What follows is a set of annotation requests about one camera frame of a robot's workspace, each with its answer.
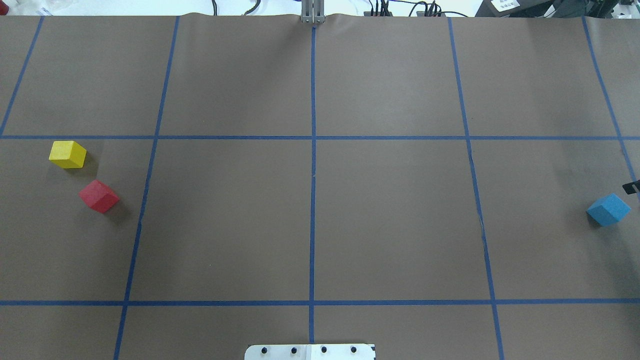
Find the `blue block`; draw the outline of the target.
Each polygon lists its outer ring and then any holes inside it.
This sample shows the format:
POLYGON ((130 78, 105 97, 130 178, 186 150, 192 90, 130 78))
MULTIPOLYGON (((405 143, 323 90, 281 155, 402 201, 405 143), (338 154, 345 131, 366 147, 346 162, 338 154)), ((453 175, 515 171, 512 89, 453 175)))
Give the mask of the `blue block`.
POLYGON ((611 193, 595 200, 586 213, 601 227, 619 223, 631 211, 631 207, 617 194, 611 193))

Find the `red block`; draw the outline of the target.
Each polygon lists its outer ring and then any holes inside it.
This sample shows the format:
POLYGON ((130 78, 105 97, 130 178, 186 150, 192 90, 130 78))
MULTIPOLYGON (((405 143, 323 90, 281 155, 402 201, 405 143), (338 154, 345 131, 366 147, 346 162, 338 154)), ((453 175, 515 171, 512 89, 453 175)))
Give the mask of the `red block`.
POLYGON ((83 187, 78 196, 87 207, 100 214, 105 214, 121 200, 107 184, 97 179, 83 187))

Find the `yellow block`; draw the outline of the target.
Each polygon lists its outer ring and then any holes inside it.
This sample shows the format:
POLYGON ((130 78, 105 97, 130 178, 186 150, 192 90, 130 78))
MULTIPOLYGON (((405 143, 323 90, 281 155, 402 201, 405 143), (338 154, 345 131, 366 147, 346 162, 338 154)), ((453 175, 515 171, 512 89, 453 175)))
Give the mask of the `yellow block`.
POLYGON ((62 169, 81 169, 84 167, 87 150, 73 140, 52 142, 49 161, 62 169))

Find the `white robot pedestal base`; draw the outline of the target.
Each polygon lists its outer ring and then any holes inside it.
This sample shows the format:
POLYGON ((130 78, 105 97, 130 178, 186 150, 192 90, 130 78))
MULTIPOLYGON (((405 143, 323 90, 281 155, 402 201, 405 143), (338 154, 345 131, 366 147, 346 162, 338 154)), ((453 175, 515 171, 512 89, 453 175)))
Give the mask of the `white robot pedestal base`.
POLYGON ((245 360, 375 360, 373 344, 255 344, 247 347, 245 360))

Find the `aluminium frame post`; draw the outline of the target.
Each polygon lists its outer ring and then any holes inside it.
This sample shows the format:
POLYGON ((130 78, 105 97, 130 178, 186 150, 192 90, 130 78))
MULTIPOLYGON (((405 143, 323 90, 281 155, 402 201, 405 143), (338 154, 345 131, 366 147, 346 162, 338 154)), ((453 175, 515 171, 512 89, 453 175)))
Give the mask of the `aluminium frame post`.
POLYGON ((324 0, 300 0, 301 22, 318 25, 326 21, 324 0))

